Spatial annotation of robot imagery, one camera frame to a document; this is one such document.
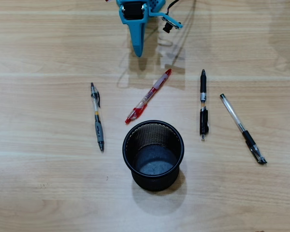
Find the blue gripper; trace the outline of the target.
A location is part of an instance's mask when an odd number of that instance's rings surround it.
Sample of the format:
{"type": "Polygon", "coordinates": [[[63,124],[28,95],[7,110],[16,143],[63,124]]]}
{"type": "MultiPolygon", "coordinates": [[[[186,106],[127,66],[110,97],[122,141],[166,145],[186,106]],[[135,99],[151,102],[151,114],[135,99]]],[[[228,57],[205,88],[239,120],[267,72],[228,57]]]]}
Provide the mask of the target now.
{"type": "Polygon", "coordinates": [[[147,3],[126,2],[120,4],[119,16],[130,31],[131,43],[137,57],[141,57],[144,48],[145,27],[149,18],[147,3]]]}

